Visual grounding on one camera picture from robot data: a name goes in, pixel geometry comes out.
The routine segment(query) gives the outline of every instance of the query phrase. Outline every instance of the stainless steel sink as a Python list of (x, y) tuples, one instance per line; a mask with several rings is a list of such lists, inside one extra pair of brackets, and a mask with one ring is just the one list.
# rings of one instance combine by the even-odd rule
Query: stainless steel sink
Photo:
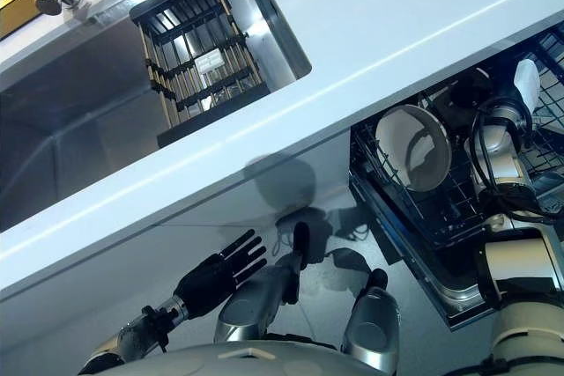
[[(167, 122), (129, 18), (141, 1), (93, 8), (78, 28), (4, 67), (0, 231), (158, 150)], [(270, 92), (309, 73), (275, 0), (228, 1)]]

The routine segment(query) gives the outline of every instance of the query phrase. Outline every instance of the white countertop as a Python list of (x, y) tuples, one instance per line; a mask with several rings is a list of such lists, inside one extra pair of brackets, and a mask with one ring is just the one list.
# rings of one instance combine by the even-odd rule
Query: white countertop
[[(233, 186), (250, 162), (302, 151), (564, 19), (564, 0), (276, 2), (311, 73), (2, 233), (0, 298)], [(74, 25), (48, 19), (2, 41), (5, 60)]]

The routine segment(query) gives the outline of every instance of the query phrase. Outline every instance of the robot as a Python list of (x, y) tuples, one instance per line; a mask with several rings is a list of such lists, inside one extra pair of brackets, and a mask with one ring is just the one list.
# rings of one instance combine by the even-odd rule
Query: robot
[[(447, 376), (564, 374), (564, 257), (553, 224), (561, 213), (538, 206), (517, 156), (531, 133), (540, 85), (533, 61), (523, 60), (495, 79), (496, 96), (478, 108), (464, 148), (476, 196), (488, 216), (475, 252), (480, 294), (498, 310), (491, 355)], [(280, 304), (298, 301), (300, 272), (311, 236), (293, 231), (293, 251), (265, 266), (260, 237), (249, 230), (182, 278), (173, 296), (98, 347), (79, 374), (393, 375), (399, 360), (399, 312), (374, 270), (356, 298), (341, 351), (296, 335), (268, 334)], [(214, 344), (144, 358), (168, 344), (167, 334), (223, 301)]]

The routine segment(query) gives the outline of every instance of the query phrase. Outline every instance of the dishwasher rack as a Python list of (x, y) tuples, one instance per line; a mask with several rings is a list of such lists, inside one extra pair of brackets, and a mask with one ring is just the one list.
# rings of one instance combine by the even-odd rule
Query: dishwasher rack
[[(564, 23), (519, 43), (476, 67), (494, 75), (505, 64), (516, 63), (524, 58), (530, 58), (537, 65), (541, 89), (533, 113), (534, 135), (529, 147), (523, 149), (519, 157), (533, 181), (547, 172), (556, 173), (556, 177), (560, 178), (564, 174)], [(442, 117), (434, 107), (437, 93), (455, 85), (461, 74), (416, 94), (407, 103), (425, 107), (441, 120)], [(377, 123), (385, 113), (386, 110), (353, 127), (352, 163), (364, 166), (388, 197), (386, 202), (424, 236), (431, 248), (452, 247), (482, 232), (484, 216), (471, 183), (471, 165), (464, 151), (464, 140), (449, 133), (452, 164), (439, 187), (424, 193), (411, 191), (399, 180), (397, 170), (388, 161), (388, 155), (375, 138)], [(553, 189), (552, 192), (554, 191), (558, 192), (560, 189)], [(556, 202), (552, 201), (553, 205), (564, 204), (558, 196), (556, 198)]]
[(227, 0), (147, 0), (130, 17), (169, 127), (160, 147), (269, 93)]

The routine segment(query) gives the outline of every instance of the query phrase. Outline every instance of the dishwasher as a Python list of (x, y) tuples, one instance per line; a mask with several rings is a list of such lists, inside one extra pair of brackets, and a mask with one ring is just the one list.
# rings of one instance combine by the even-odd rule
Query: dishwasher
[[(351, 190), (376, 217), (452, 330), (493, 311), (480, 296), (472, 258), (485, 225), (471, 182), (471, 162), (464, 150), (469, 119), (477, 107), (477, 99), (471, 96), (483, 99), (491, 95), (487, 80), (523, 59), (536, 64), (540, 94), (532, 113), (531, 140), (519, 158), (533, 181), (540, 206), (558, 210), (564, 203), (564, 23), (401, 102), (424, 108), (446, 129), (452, 159), (436, 188), (410, 190), (388, 161), (375, 132), (390, 108), (352, 126)], [(558, 225), (556, 231), (561, 243)]]

